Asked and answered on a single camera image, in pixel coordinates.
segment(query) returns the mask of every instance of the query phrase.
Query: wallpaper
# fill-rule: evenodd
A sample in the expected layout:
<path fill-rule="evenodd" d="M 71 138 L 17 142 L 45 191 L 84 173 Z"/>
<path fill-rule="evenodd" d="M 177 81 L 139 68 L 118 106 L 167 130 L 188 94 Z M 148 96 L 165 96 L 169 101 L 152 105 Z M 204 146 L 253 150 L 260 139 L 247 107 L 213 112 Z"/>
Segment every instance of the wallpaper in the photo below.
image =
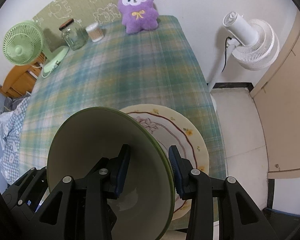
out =
<path fill-rule="evenodd" d="M 55 50 L 65 44 L 59 27 L 70 18 L 80 28 L 99 22 L 101 25 L 121 18 L 118 0 L 54 0 L 33 20 L 43 29 L 48 46 Z"/>

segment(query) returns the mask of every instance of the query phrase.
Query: fan base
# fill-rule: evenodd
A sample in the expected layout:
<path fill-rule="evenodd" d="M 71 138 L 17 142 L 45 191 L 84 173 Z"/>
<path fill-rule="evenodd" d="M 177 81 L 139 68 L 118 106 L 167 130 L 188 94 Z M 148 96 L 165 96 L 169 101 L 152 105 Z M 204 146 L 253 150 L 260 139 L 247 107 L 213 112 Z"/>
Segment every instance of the fan base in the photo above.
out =
<path fill-rule="evenodd" d="M 54 70 L 54 68 L 56 66 L 58 66 L 59 63 L 63 60 L 63 58 L 67 55 L 68 51 L 69 51 L 68 46 L 61 46 L 58 49 L 56 49 L 52 53 L 53 58 L 44 65 L 43 72 L 44 73 L 49 73 L 52 70 Z"/>

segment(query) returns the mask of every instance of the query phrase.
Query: black power cord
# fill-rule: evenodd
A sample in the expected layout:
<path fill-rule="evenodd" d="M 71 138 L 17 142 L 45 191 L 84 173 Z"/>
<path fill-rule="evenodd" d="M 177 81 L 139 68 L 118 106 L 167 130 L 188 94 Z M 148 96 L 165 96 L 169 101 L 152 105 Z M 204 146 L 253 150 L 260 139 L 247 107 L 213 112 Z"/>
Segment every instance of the black power cord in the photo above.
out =
<path fill-rule="evenodd" d="M 228 42 L 228 40 L 231 40 L 232 38 L 231 37 L 227 37 L 226 39 L 225 39 L 225 51 L 224 51 L 224 57 L 225 57 L 225 62 L 224 62 L 224 68 L 223 68 L 223 70 L 225 69 L 225 65 L 227 64 L 227 42 Z"/>

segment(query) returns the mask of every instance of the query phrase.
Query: bowl rim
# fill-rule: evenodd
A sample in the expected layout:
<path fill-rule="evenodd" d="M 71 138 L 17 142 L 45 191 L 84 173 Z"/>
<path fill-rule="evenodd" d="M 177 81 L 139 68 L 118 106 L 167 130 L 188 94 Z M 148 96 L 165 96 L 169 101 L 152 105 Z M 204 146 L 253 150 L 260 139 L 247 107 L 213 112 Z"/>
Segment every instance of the bowl rim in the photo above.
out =
<path fill-rule="evenodd" d="M 157 142 L 157 140 L 142 126 L 140 125 L 136 120 L 134 120 L 132 117 L 130 117 L 129 115 L 127 115 L 124 112 L 121 112 L 120 110 L 114 109 L 114 108 L 110 108 L 110 107 L 104 107 L 104 106 L 93 106 L 93 107 L 88 107 L 85 109 L 82 109 L 80 111 L 77 111 L 76 113 L 72 114 L 70 117 L 68 117 L 63 124 L 58 128 L 56 134 L 53 137 L 53 140 L 50 144 L 49 147 L 49 152 L 48 152 L 48 158 L 47 158 L 47 182 L 48 182 L 48 189 L 49 192 L 51 192 L 50 190 L 50 185 L 49 185 L 49 169 L 48 169 L 48 163 L 49 163 L 49 157 L 50 157 L 50 149 L 58 135 L 58 133 L 60 132 L 60 130 L 62 129 L 62 127 L 74 116 L 82 113 L 82 112 L 86 112 L 86 111 L 91 111 L 91 110 L 104 110 L 104 111 L 110 111 L 116 114 L 121 115 L 122 117 L 128 119 L 129 121 L 131 121 L 137 128 L 139 128 L 139 130 L 141 132 L 144 133 L 144 135 L 150 140 L 150 142 L 152 143 L 152 145 L 154 146 L 154 148 L 157 150 L 157 153 L 159 154 L 161 161 L 163 162 L 163 165 L 165 167 L 165 171 L 166 174 L 168 176 L 168 181 L 169 181 L 169 186 L 170 186 L 170 192 L 171 192 L 171 198 L 170 198 L 170 212 L 169 212 L 169 217 L 167 219 L 167 222 L 163 228 L 163 230 L 161 231 L 161 233 L 158 235 L 158 237 L 155 240 L 159 240 L 160 238 L 162 238 L 162 236 L 165 234 L 165 232 L 168 230 L 169 225 L 172 221 L 172 217 L 173 217 L 173 211 L 174 211 L 174 199 L 175 199 L 175 188 L 174 188 L 174 177 L 172 174 L 172 167 L 170 162 L 167 159 L 166 154 L 164 153 L 164 151 L 162 150 L 161 146 L 159 145 L 159 143 Z"/>

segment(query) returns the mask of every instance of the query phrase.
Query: bedsheet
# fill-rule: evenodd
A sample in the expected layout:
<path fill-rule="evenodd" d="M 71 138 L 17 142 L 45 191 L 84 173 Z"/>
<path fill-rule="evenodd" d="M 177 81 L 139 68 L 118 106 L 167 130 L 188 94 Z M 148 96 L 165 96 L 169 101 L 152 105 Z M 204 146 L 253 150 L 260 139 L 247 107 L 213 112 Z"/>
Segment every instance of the bedsheet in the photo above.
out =
<path fill-rule="evenodd" d="M 23 99 L 14 111 L 0 115 L 0 143 L 3 151 L 0 169 L 10 185 L 19 178 L 20 132 L 29 100 L 30 97 Z"/>

